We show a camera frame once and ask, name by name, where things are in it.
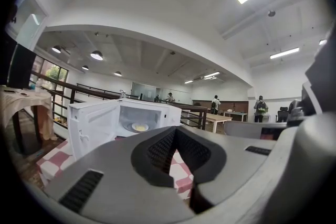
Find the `backpack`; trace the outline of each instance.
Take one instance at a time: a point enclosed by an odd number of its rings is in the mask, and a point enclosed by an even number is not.
[[[257,106],[257,111],[265,113],[266,112],[266,103],[263,101],[260,101],[258,106]]]

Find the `microwave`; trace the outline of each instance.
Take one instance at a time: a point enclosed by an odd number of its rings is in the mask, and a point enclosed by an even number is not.
[[[127,98],[70,104],[68,130],[75,160],[98,146],[167,126],[180,125],[181,109]]]

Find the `office chair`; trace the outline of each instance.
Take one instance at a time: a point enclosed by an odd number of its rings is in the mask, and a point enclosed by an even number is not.
[[[288,114],[289,114],[288,107],[286,106],[280,107],[280,110],[278,111],[278,115],[276,116],[276,122],[286,122]]]

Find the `railing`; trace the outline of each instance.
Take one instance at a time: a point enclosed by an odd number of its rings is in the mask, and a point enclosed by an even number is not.
[[[95,87],[91,87],[91,86],[87,86],[87,85],[84,85],[84,84],[80,84],[80,83],[77,83],[77,86],[83,88],[83,89],[88,89],[88,90],[93,90],[95,92],[101,92],[101,93],[107,93],[107,94],[110,94],[110,95],[116,95],[118,96],[118,98],[121,97],[122,93],[121,92],[113,92],[113,91],[108,91],[108,90],[104,90],[104,89],[99,89],[99,88],[95,88]],[[104,100],[104,98],[100,98],[100,97],[97,97],[95,95],[91,95],[92,97],[95,97],[95,98],[99,98],[99,99],[102,99]],[[127,98],[132,98],[132,99],[138,99],[138,100],[142,100],[142,94],[140,96],[136,96],[136,95],[131,95],[131,94],[125,94],[125,96]]]
[[[47,77],[45,75],[36,73],[34,71],[32,71],[31,73],[33,75],[45,80],[45,81],[49,81],[49,82],[55,84],[56,88],[57,88],[57,86],[63,87],[62,91],[50,90],[50,89],[44,88],[44,87],[42,87],[42,88],[47,90],[52,96],[52,107],[53,107],[54,122],[56,124],[64,127],[64,128],[66,128],[66,129],[68,128],[68,126],[67,126],[68,118],[63,115],[62,110],[63,109],[67,110],[68,108],[63,104],[63,102],[62,102],[62,104],[58,103],[56,101],[56,96],[60,96],[61,98],[65,98],[65,99],[69,100],[70,104],[83,102],[83,101],[75,99],[76,92],[83,93],[83,94],[86,94],[86,95],[92,96],[92,97],[101,98],[103,100],[105,100],[105,99],[111,100],[111,99],[119,99],[120,98],[120,94],[118,94],[118,93],[116,93],[117,95],[107,93],[107,92],[111,92],[111,91],[99,92],[99,91],[83,88],[83,87],[79,86],[81,84],[73,85],[73,84],[63,82],[63,81],[52,79],[50,77]],[[65,88],[68,88],[68,89],[71,90],[70,96],[67,96],[67,95],[64,94],[64,89]],[[142,95],[140,97],[138,97],[136,95],[130,95],[130,94],[127,94],[127,96],[132,98],[132,99],[139,99],[139,98],[142,97]],[[168,102],[168,101],[164,101],[164,100],[160,100],[160,101],[162,101],[164,103],[167,103],[167,104],[170,104],[172,106],[175,106],[177,108],[180,108],[180,109],[182,109],[183,113],[187,114],[187,116],[181,115],[181,123],[183,123],[187,126],[196,127],[196,128],[203,129],[203,130],[205,129],[206,113],[207,113],[207,108],[206,107],[193,106],[193,105],[181,104],[181,103],[172,103],[172,102]],[[55,111],[55,106],[59,106],[60,108],[62,108],[61,113],[58,113],[57,111]]]
[[[76,85],[73,85],[73,84],[69,84],[69,83],[66,83],[66,82],[63,82],[63,81],[59,81],[59,80],[56,80],[56,79],[52,79],[50,77],[47,77],[45,75],[42,75],[42,74],[39,74],[39,73],[36,73],[34,71],[31,72],[33,75],[43,79],[43,80],[46,80],[46,81],[49,81],[53,84],[57,86],[61,86],[63,87],[63,90],[62,91],[58,91],[58,90],[50,90],[48,88],[44,88],[42,87],[43,89],[47,90],[51,96],[52,96],[52,107],[53,107],[53,119],[54,119],[54,122],[64,128],[68,128],[67,126],[67,121],[68,121],[68,118],[66,116],[63,115],[63,109],[68,109],[66,106],[64,106],[63,102],[61,103],[58,103],[56,102],[56,96],[59,96],[61,98],[64,98],[64,99],[67,99],[69,100],[69,103],[70,104],[73,104],[73,103],[81,103],[83,101],[80,101],[80,100],[77,100],[75,99],[75,95],[76,95],[76,92],[80,92],[80,93],[83,93],[83,94],[87,94],[87,95],[90,95],[90,96],[95,96],[95,97],[98,97],[98,98],[101,98],[101,99],[107,99],[107,100],[111,100],[111,99],[119,99],[120,98],[120,95],[112,95],[112,94],[108,94],[108,93],[101,93],[101,92],[98,92],[98,91],[93,91],[93,90],[89,90],[89,89],[85,89],[85,88],[82,88],[82,87],[79,87],[79,86],[76,86]],[[68,88],[71,90],[71,94],[70,96],[67,96],[64,94],[64,89],[65,88]],[[57,111],[55,111],[55,106],[59,106],[61,109],[61,113],[58,113]],[[60,120],[55,120],[55,115],[57,115]]]
[[[188,104],[182,104],[182,103],[176,103],[176,102],[169,102],[167,100],[161,100],[159,99],[159,103],[166,103],[166,104],[170,104],[172,106],[175,106],[177,108],[182,109],[182,114],[186,113],[188,114],[187,117],[184,117],[181,114],[181,120],[180,122],[190,126],[190,127],[195,127],[195,128],[202,128],[202,130],[205,130],[205,124],[206,124],[206,114],[207,114],[207,110],[208,108],[204,107],[204,106],[194,106],[194,105],[188,105]]]

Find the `computer monitor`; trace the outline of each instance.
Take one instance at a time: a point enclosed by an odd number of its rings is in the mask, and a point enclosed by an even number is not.
[[[7,86],[11,88],[28,88],[30,74],[36,54],[17,44],[9,67]]]

